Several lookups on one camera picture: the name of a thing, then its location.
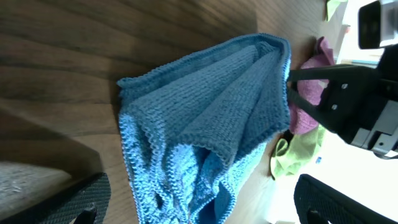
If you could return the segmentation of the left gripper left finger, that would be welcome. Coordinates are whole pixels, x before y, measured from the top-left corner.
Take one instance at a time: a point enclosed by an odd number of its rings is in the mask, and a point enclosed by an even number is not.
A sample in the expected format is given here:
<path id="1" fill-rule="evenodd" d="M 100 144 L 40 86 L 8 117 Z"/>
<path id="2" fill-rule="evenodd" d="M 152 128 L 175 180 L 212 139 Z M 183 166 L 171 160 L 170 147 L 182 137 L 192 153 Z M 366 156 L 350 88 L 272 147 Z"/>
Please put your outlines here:
<path id="1" fill-rule="evenodd" d="M 107 174 L 97 173 L 77 184 L 1 220 L 1 223 L 102 224 L 111 197 Z"/>

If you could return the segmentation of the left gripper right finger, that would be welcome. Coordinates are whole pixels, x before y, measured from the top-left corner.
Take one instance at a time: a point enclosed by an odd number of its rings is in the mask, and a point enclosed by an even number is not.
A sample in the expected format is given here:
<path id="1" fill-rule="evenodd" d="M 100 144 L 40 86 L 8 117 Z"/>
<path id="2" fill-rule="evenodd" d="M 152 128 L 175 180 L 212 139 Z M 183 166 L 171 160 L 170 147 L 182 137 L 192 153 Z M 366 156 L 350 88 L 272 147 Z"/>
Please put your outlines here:
<path id="1" fill-rule="evenodd" d="M 294 203 L 301 224 L 397 224 L 308 174 L 297 181 Z"/>

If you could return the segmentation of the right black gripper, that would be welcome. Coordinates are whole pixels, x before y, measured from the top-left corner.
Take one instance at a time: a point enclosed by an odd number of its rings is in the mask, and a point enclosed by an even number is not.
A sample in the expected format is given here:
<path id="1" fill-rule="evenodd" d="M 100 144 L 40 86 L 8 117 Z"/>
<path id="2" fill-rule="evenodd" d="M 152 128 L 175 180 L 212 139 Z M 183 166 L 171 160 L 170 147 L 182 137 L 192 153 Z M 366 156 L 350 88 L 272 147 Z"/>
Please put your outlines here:
<path id="1" fill-rule="evenodd" d="M 340 64 L 291 70 L 287 80 L 328 80 L 319 105 L 291 88 L 288 100 L 352 146 L 377 156 L 397 152 L 396 45 L 385 49 L 376 68 Z"/>

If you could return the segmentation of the blue microfiber cloth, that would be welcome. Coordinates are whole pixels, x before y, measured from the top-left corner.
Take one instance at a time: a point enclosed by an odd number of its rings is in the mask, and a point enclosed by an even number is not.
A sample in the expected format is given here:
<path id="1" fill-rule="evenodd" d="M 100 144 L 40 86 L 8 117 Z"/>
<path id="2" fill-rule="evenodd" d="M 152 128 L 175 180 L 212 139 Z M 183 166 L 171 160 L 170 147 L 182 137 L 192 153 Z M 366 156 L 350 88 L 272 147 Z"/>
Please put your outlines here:
<path id="1" fill-rule="evenodd" d="M 141 223 L 223 223 L 267 143 L 289 127 L 291 50 L 243 35 L 118 81 L 123 157 Z"/>

